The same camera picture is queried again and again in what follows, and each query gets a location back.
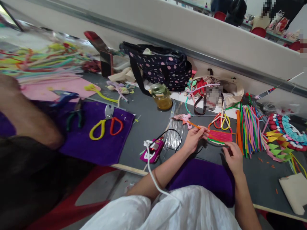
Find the hand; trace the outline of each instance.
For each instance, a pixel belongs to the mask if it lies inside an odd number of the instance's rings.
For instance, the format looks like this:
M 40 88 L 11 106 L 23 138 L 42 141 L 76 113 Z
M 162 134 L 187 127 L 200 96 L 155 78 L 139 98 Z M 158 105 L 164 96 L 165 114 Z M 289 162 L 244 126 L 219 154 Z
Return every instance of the hand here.
M 243 155 L 239 146 L 234 142 L 225 142 L 225 145 L 229 146 L 232 152 L 232 156 L 226 147 L 223 147 L 226 162 L 233 174 L 233 176 L 238 176 L 243 173 Z
M 199 127 L 201 129 L 194 127 L 189 130 L 185 139 L 185 144 L 182 147 L 189 155 L 195 152 L 200 139 L 208 139 L 210 130 L 204 126 Z

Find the bundle of pipe cleaners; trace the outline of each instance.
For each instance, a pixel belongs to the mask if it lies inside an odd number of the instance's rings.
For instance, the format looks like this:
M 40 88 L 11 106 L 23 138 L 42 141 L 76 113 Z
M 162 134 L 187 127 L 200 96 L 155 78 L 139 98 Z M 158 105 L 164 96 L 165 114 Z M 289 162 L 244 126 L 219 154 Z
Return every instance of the bundle of pipe cleaners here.
M 80 78 L 81 66 L 90 58 L 71 43 L 54 43 L 47 50 L 20 48 L 15 53 L 0 50 L 0 71 L 15 77 L 21 85 L 47 80 L 67 81 Z
M 253 106 L 240 105 L 240 110 L 237 110 L 236 143 L 245 158 L 252 158 L 255 152 L 265 151 L 267 138 L 260 130 L 258 112 Z

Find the purple cloth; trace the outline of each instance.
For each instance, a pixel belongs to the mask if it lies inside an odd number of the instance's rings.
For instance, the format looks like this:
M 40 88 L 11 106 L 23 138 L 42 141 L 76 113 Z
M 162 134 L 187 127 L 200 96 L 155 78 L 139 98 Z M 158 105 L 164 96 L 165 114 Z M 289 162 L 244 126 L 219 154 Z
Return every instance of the purple cloth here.
M 132 127 L 134 115 L 117 109 L 114 109 L 113 116 L 117 117 L 123 122 L 122 131 L 112 136 L 110 134 L 111 120 L 107 120 L 105 124 L 105 134 L 102 139 L 93 141 L 89 137 L 90 130 L 100 120 L 105 119 L 105 107 L 106 104 L 96 102 L 84 102 L 83 105 L 83 118 L 84 125 L 82 129 L 78 128 L 78 117 L 73 118 L 71 132 L 66 132 L 66 121 L 70 115 L 70 111 L 74 110 L 75 103 L 67 103 L 62 108 L 51 108 L 50 104 L 53 102 L 46 101 L 32 101 L 38 108 L 44 113 L 49 115 L 55 122 L 61 133 L 65 135 L 65 144 L 59 149 L 59 151 L 65 155 L 76 157 L 82 160 L 86 160 L 97 165 L 108 166 L 117 164 L 121 155 L 122 149 Z M 1 136 L 13 136 L 16 131 L 9 120 L 0 113 L 0 135 Z M 120 128 L 119 122 L 115 121 L 114 133 Z M 98 137 L 101 133 L 101 126 L 99 126 L 94 136 Z
M 234 206 L 234 178 L 229 169 L 208 161 L 187 160 L 168 184 L 168 190 L 200 185 L 211 191 L 227 207 Z

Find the black bag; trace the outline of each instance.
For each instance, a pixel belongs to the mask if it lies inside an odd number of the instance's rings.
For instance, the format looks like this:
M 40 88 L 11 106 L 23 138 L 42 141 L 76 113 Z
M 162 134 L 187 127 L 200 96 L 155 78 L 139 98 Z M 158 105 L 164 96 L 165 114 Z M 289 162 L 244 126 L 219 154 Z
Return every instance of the black bag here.
M 143 54 L 146 48 L 152 55 Z M 144 88 L 143 78 L 151 83 L 165 84 L 171 91 L 184 91 L 192 76 L 192 65 L 180 51 L 127 42 L 123 42 L 120 49 L 129 55 L 134 77 L 141 91 L 148 96 L 150 93 Z

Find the pink paper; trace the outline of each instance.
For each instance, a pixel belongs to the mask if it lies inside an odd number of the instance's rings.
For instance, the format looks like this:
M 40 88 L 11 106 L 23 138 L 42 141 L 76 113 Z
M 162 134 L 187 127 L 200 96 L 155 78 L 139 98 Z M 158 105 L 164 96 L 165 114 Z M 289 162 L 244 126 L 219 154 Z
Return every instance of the pink paper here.
M 44 82 L 33 85 L 22 86 L 23 94 L 31 100 L 42 100 L 42 101 L 56 101 L 60 97 L 54 92 L 50 91 L 48 88 L 54 90 L 64 90 L 69 92 L 78 93 L 80 97 L 90 97 L 95 94 L 94 91 L 86 91 L 84 86 L 92 84 L 91 82 L 84 80 L 82 78 L 72 79 L 62 82 Z M 73 99 L 71 102 L 77 102 L 78 99 Z

